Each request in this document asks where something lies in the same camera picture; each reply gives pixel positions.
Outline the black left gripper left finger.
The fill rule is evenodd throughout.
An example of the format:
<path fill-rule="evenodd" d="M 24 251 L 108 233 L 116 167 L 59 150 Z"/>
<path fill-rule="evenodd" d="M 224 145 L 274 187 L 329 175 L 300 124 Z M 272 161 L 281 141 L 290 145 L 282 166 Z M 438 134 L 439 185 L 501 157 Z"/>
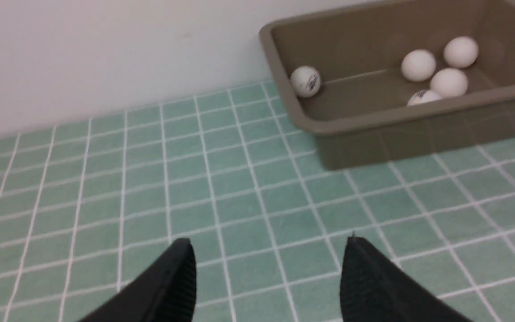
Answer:
<path fill-rule="evenodd" d="M 198 293 L 190 239 L 175 240 L 139 277 L 82 322 L 191 322 Z"/>

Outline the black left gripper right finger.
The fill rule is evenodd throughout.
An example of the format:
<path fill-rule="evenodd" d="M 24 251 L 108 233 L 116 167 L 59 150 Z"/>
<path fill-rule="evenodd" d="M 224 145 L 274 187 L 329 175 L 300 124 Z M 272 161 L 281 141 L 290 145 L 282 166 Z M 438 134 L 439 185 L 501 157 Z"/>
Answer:
<path fill-rule="evenodd" d="M 339 288 L 345 322 L 467 322 L 370 241 L 347 239 Z"/>

